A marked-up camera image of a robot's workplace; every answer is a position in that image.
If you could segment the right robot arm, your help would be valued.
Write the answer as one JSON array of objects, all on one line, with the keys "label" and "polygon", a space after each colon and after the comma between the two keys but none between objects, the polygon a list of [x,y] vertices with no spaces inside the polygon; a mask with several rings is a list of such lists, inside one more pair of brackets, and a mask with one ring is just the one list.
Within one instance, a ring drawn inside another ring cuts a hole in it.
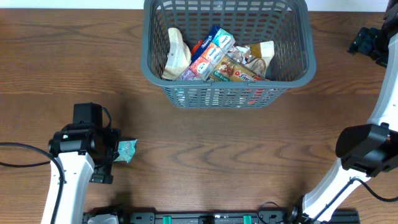
[{"label": "right robot arm", "polygon": [[301,196],[285,223],[325,223],[359,186],[397,168],[397,1],[389,1],[379,30],[361,29],[349,47],[386,68],[376,106],[364,125],[345,128],[337,159],[320,183]]}]

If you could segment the Kleenex tissue multipack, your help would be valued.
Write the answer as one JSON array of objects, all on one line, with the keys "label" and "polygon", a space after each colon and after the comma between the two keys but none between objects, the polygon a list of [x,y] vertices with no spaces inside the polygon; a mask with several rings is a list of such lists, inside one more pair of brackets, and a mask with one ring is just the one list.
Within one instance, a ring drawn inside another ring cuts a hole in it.
[{"label": "Kleenex tissue multipack", "polygon": [[175,80],[206,81],[235,42],[232,34],[214,25],[203,41],[196,44],[191,64]]}]

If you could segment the beige snack bag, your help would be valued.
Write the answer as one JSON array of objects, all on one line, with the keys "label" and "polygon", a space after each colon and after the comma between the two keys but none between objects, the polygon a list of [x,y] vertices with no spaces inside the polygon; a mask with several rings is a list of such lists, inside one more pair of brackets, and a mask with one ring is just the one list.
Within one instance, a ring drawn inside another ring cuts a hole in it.
[{"label": "beige snack bag", "polygon": [[175,80],[191,64],[192,54],[183,41],[182,34],[177,28],[168,29],[170,49],[162,78]]}]

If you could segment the teal packet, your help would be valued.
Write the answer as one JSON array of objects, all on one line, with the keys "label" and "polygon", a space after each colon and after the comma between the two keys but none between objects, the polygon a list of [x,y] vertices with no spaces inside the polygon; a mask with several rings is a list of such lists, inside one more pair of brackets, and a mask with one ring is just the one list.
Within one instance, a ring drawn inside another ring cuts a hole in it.
[{"label": "teal packet", "polygon": [[130,163],[136,152],[137,139],[120,141],[114,162]]}]

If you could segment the snack bag with barcode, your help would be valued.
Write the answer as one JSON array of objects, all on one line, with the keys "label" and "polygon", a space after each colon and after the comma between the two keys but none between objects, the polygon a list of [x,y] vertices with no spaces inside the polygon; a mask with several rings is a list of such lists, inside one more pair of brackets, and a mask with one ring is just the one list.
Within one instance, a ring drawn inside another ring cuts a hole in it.
[{"label": "snack bag with barcode", "polygon": [[272,40],[255,44],[236,47],[241,56],[238,62],[250,69],[257,76],[266,78],[266,72],[275,55],[274,42]]}]

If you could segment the red spaghetti package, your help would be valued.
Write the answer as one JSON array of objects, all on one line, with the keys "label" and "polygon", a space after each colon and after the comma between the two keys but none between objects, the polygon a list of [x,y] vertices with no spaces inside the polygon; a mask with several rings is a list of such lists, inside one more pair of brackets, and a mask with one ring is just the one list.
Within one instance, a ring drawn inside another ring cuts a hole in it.
[{"label": "red spaghetti package", "polygon": [[236,62],[225,55],[207,80],[213,80],[216,82],[255,82],[264,79],[257,76],[243,64]]}]

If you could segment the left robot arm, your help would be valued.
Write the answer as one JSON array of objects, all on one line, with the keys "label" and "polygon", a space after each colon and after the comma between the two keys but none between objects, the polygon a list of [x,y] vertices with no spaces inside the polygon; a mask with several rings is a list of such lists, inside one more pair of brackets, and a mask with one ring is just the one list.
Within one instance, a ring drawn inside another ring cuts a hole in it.
[{"label": "left robot arm", "polygon": [[73,107],[73,122],[49,141],[53,156],[42,223],[81,223],[88,184],[111,184],[121,131],[103,125],[108,110],[95,103]]}]

